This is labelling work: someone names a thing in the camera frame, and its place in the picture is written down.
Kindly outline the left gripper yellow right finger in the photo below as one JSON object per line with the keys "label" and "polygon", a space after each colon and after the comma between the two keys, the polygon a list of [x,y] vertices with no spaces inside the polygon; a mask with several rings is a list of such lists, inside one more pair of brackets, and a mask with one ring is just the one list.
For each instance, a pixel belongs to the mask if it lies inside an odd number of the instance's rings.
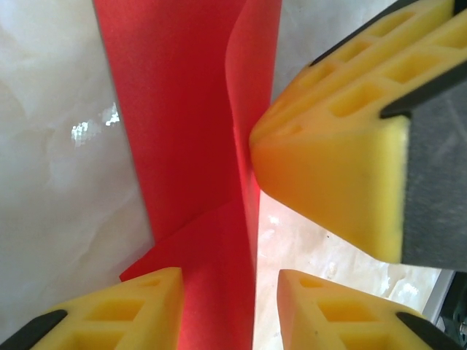
{"label": "left gripper yellow right finger", "polygon": [[278,275],[285,349],[460,349],[412,308],[301,271]]}

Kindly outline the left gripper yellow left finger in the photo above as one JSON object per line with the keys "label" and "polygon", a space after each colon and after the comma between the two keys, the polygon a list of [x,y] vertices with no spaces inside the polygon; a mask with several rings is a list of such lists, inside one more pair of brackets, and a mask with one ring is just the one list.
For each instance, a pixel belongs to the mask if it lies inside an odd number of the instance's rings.
{"label": "left gripper yellow left finger", "polygon": [[180,268],[163,268],[60,303],[2,349],[176,349],[183,307]]}

